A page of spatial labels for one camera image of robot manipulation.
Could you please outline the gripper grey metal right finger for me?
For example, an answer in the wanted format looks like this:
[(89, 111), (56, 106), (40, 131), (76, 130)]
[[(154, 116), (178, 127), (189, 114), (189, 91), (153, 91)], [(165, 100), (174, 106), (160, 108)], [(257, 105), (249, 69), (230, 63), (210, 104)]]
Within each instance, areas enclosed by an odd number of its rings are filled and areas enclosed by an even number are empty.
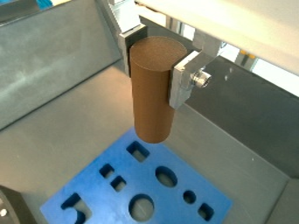
[(204, 88), (208, 85), (210, 75), (202, 69), (220, 54), (221, 41), (200, 30), (194, 30), (192, 45), (196, 50), (172, 68), (169, 106), (173, 109), (188, 100), (193, 87)]

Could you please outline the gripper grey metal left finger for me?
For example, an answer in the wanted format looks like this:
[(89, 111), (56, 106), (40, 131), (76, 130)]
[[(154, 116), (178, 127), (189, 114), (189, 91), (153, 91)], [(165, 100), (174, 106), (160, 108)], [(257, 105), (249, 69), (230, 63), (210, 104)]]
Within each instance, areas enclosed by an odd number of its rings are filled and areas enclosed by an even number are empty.
[(124, 61), (125, 75), (129, 72), (129, 47), (146, 37), (146, 27), (141, 24), (134, 0), (101, 0), (106, 21), (114, 36)]

